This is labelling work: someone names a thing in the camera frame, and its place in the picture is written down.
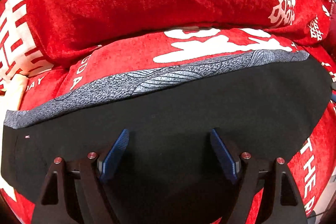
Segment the red blanket with white characters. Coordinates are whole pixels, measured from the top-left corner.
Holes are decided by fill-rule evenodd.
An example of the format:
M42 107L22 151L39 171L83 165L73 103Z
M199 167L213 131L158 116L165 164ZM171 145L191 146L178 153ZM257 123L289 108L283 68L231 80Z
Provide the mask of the red blanket with white characters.
M288 167L298 183L308 220L335 167L335 63L321 46L305 47L287 38L252 28L157 32L98 46L70 67L56 66L28 77L26 91L16 111L33 110L108 76L146 69L171 69L215 57L235 57L259 50L286 53L304 51L314 57L331 78L332 96L326 111L310 135L307 147L288 161ZM2 151L5 119L10 111L5 112L1 125ZM246 223L256 223L262 193L262 190L256 193ZM33 223L34 209L35 204L13 186L9 191L1 190L1 223Z

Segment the cream white cloth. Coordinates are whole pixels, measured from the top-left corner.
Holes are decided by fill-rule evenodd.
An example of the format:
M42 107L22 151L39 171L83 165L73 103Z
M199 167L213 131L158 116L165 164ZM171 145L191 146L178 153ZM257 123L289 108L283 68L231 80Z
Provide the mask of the cream white cloth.
M21 105L23 94L26 91L28 78L21 74L16 74L7 86L4 96L1 96L1 112L7 110L16 111Z

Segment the black pants with grey waistband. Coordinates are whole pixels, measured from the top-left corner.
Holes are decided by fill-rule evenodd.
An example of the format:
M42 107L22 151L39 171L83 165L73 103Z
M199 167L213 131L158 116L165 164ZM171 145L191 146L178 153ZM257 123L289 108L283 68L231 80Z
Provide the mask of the black pants with grey waistband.
M210 143L219 128L240 149L286 163L307 147L332 96L308 53L259 50L171 69L108 76L30 111L7 113L1 174L37 203L56 157L129 144L103 185L118 223L211 223L229 215L235 187Z

